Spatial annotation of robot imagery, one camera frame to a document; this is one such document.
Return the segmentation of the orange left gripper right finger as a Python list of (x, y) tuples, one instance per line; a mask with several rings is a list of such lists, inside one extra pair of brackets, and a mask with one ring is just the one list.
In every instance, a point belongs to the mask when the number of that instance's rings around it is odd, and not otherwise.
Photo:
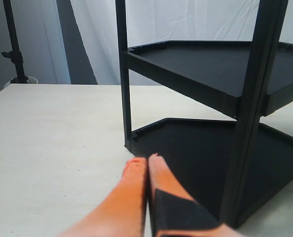
[(154, 237), (238, 237), (239, 232), (216, 220), (179, 183), (164, 158), (148, 159)]

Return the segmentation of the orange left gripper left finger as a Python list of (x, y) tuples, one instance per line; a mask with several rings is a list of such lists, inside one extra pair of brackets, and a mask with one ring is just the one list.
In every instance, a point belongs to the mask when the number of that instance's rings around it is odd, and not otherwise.
[(142, 237), (146, 216), (146, 158), (132, 158), (107, 197), (60, 237)]

